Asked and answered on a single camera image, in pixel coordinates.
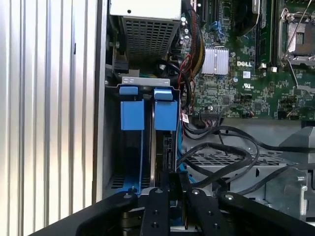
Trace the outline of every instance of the side panel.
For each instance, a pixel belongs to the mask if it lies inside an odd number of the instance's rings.
[[[0,0],[0,229],[92,203],[97,0]]]

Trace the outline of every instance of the blue connector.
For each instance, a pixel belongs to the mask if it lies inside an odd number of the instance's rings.
[[[220,36],[225,36],[225,34],[222,32],[222,26],[221,26],[221,22],[220,21],[214,21],[211,24],[211,28],[214,31],[217,31]]]

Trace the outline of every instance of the power cable bundle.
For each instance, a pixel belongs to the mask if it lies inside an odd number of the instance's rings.
[[[190,52],[186,55],[184,60],[176,64],[167,60],[156,61],[156,76],[159,78],[169,78],[173,86],[178,86],[183,97],[184,87],[186,87],[186,102],[182,105],[183,108],[189,108],[192,103],[194,105],[194,78],[199,73],[205,60],[205,44],[201,28],[199,26],[199,16],[192,8],[189,0],[183,0],[183,12],[188,22],[188,30],[191,35]],[[172,77],[171,72],[175,72],[177,76]],[[193,91],[191,91],[191,82],[193,83]]]

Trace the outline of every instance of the silver metal panel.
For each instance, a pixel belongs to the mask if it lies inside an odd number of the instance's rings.
[[[177,32],[179,21],[123,17],[129,60],[161,59]]]
[[[179,21],[182,15],[182,0],[111,0],[110,14]]]
[[[299,220],[306,220],[308,190],[307,172],[288,169],[266,183],[265,200],[273,209],[279,210]]]
[[[92,203],[96,4],[0,0],[3,236]]]
[[[171,82],[170,82],[170,79],[123,77],[122,84],[169,87],[171,85]]]

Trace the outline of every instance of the cpu socket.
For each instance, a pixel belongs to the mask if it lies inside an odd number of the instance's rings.
[[[286,12],[283,18],[286,30],[282,31],[286,34],[285,48],[282,48],[279,56],[287,51],[285,57],[292,65],[315,66],[315,12],[305,14],[299,25],[301,18],[301,12]]]

